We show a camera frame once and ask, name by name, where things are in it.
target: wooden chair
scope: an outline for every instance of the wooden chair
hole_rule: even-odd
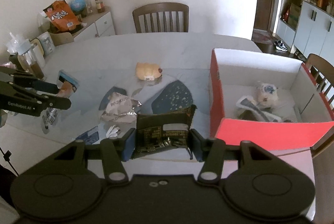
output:
[[[317,82],[317,90],[319,93],[323,93],[325,99],[328,101],[330,108],[334,111],[334,67],[322,57],[316,54],[310,54],[306,61],[306,67],[310,70],[311,74]],[[330,145],[334,143],[334,134],[330,135],[319,147],[312,149],[312,158],[315,158],[323,151],[325,151]]]
[[[160,24],[160,17],[159,12],[163,13],[163,32],[169,32],[167,28],[167,21],[166,21],[166,12],[169,12],[169,27],[170,32],[174,32],[173,27],[173,16],[172,12],[176,12],[176,32],[180,32],[180,20],[179,20],[179,12],[183,12],[183,32],[188,32],[188,25],[189,25],[189,7],[184,4],[180,3],[155,3],[142,6],[140,8],[135,9],[132,12],[133,20],[135,22],[136,32],[141,33],[140,21],[139,16],[144,16],[144,26],[145,32],[148,33],[148,25],[147,25],[147,18],[146,15],[150,14],[150,23],[151,23],[151,31],[155,32],[155,22],[154,18],[156,17],[156,27],[158,32],[161,32],[161,24]]]

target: crumpled wrapper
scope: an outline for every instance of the crumpled wrapper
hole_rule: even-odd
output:
[[[136,110],[141,106],[139,101],[117,92],[113,92],[109,96],[109,100],[101,119],[104,121],[127,123],[132,123],[136,120]]]

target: blue globe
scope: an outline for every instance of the blue globe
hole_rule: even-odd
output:
[[[85,0],[73,0],[70,4],[71,10],[73,12],[80,12],[86,6]]]

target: open box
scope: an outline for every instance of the open box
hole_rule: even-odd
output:
[[[237,119],[236,102],[256,96],[257,81],[278,88],[286,108],[296,105],[302,123]],[[278,55],[214,49],[211,57],[210,135],[229,145],[250,140],[266,150],[312,147],[334,126],[334,114],[303,62]]]

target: shoe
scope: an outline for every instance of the shoe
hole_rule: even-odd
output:
[[[275,44],[275,47],[276,47],[277,50],[280,50],[280,51],[283,51],[283,52],[288,51],[288,49],[285,47],[282,40],[275,40],[274,44]]]

